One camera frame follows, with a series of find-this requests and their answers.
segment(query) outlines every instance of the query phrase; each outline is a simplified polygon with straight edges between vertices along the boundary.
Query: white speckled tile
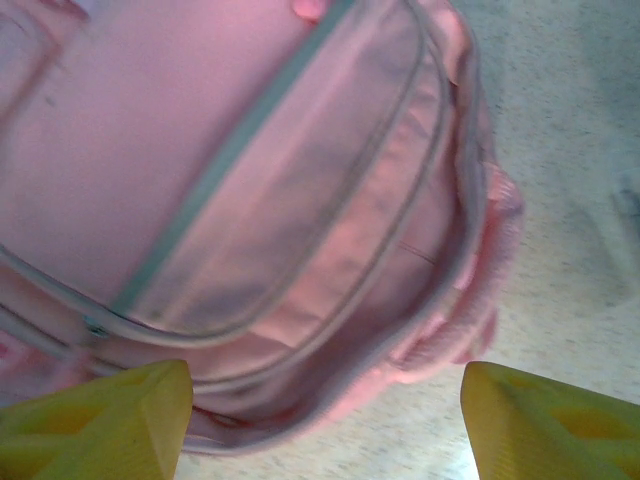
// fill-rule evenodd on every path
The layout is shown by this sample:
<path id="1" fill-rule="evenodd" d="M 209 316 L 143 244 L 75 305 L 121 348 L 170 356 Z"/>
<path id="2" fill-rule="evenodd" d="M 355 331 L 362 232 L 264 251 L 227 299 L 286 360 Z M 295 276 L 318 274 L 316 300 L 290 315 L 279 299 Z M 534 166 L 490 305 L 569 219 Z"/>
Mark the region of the white speckled tile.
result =
<path id="1" fill-rule="evenodd" d="M 611 199 L 612 167 L 640 166 L 640 3 L 455 3 L 481 43 L 501 159 L 528 201 L 488 359 L 640 403 L 640 259 Z M 477 479 L 461 375 L 397 386 L 272 452 L 184 457 L 177 479 Z"/>

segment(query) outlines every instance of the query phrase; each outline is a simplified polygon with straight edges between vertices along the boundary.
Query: backpack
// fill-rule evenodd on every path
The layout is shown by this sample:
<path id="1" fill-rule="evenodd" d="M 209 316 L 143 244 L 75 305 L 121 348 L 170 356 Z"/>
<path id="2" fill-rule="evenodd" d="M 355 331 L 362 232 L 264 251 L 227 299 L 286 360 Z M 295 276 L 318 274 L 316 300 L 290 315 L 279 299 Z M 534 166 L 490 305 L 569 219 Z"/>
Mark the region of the backpack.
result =
<path id="1" fill-rule="evenodd" d="M 0 397 L 188 362 L 184 450 L 481 355 L 523 202 L 447 0 L 0 0 Z"/>

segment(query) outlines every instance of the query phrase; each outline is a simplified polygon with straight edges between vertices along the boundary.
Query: yellow plastic part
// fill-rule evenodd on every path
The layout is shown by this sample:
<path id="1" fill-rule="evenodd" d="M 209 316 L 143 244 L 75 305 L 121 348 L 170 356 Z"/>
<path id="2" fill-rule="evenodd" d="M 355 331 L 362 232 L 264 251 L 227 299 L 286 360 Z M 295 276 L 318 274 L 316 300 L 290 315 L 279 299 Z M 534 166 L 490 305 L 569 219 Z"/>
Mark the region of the yellow plastic part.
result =
<path id="1" fill-rule="evenodd" d="M 486 362 L 461 403 L 482 480 L 640 479 L 640 406 Z"/>
<path id="2" fill-rule="evenodd" d="M 0 479 L 172 479 L 192 398 L 172 360 L 0 409 Z"/>

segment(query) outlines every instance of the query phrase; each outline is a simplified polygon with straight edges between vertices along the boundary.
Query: floor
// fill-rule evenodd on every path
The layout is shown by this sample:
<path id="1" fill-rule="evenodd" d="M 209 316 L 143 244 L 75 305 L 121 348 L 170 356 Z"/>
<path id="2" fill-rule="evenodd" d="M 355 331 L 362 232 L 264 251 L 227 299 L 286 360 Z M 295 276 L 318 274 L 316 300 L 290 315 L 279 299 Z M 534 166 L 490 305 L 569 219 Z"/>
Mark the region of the floor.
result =
<path id="1" fill-rule="evenodd" d="M 454 3 L 479 38 L 501 160 L 528 202 L 488 359 L 640 403 L 640 252 L 612 199 L 614 173 L 640 167 L 640 3 Z M 177 479 L 477 479 L 461 375 L 393 388 L 269 453 L 185 456 Z"/>

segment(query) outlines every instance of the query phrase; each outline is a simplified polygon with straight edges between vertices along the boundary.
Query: pink fabric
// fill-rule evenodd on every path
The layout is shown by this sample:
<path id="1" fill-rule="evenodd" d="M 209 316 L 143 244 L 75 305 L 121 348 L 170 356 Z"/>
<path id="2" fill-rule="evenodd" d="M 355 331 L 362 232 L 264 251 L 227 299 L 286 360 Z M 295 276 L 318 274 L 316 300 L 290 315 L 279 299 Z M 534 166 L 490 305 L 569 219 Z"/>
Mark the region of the pink fabric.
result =
<path id="1" fill-rule="evenodd" d="M 0 235 L 19 259 L 109 307 L 211 152 L 335 2 L 84 3 L 93 18 L 66 1 L 0 0 L 0 113 L 28 99 L 1 125 Z M 355 3 L 132 309 L 136 322 L 105 314 L 112 335 L 88 347 L 86 299 L 62 301 L 0 265 L 2 401 L 184 358 L 196 391 L 187 448 L 224 453 L 304 415 L 335 421 L 393 383 L 486 350 L 523 202 L 496 164 L 472 38 L 446 0 Z M 48 68 L 52 59 L 65 68 Z M 322 241 L 307 244 L 314 235 Z M 267 273 L 284 272 L 287 255 L 300 271 L 287 270 L 267 304 L 261 294 L 279 279 Z M 259 318 L 234 324 L 251 302 Z M 191 343 L 139 333 L 229 325 Z M 333 398 L 342 363 L 387 338 L 397 341 L 378 365 L 322 416 L 313 410 Z"/>

